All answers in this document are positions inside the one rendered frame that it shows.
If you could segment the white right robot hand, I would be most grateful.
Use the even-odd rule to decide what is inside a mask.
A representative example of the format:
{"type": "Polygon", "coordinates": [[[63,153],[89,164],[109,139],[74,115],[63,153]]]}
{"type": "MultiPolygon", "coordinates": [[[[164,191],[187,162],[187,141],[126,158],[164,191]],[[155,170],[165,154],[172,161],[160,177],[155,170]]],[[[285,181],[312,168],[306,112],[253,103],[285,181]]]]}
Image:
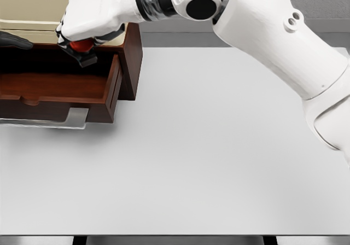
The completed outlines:
{"type": "Polygon", "coordinates": [[[95,45],[121,35],[125,24],[118,19],[121,0],[69,0],[56,28],[59,46],[91,39],[95,45]]]}

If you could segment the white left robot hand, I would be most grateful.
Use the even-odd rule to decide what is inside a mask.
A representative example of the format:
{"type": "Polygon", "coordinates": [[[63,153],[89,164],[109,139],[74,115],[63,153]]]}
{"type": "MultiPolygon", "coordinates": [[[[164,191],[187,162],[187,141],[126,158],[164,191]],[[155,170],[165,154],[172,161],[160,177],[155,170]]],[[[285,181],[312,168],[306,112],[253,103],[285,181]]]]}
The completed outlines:
{"type": "Polygon", "coordinates": [[[0,46],[31,49],[33,47],[33,43],[25,38],[21,38],[8,32],[0,31],[0,46]]]}

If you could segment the red and black switch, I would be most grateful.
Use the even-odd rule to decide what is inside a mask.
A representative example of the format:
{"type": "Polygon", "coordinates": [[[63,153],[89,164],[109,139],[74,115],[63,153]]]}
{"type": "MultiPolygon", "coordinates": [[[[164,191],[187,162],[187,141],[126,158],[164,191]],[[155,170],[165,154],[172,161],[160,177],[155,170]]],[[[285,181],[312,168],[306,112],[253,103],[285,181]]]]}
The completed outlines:
{"type": "Polygon", "coordinates": [[[76,59],[81,68],[84,68],[97,62],[94,46],[92,38],[69,42],[66,45],[65,52],[76,59]]]}

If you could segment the brown drawer with silver handle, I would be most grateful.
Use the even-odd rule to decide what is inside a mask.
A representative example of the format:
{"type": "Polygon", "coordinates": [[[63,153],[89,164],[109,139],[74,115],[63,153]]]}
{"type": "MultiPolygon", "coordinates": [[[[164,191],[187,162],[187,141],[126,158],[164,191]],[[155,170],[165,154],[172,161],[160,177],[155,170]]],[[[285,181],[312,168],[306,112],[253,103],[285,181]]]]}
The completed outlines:
{"type": "Polygon", "coordinates": [[[67,56],[8,57],[0,66],[0,124],[110,124],[122,78],[116,54],[85,68],[67,56]]]}

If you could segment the brown cabinet with beige top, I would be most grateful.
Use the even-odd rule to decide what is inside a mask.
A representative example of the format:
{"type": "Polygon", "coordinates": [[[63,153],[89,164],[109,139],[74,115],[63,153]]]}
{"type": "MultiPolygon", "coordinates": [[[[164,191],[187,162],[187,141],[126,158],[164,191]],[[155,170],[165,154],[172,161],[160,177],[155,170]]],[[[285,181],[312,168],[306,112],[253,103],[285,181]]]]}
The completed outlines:
{"type": "MultiPolygon", "coordinates": [[[[55,28],[67,3],[68,0],[0,0],[0,30],[30,40],[35,48],[58,49],[55,28]]],[[[124,74],[119,99],[134,100],[143,57],[139,26],[126,25],[122,35],[97,50],[119,54],[124,74]]]]}

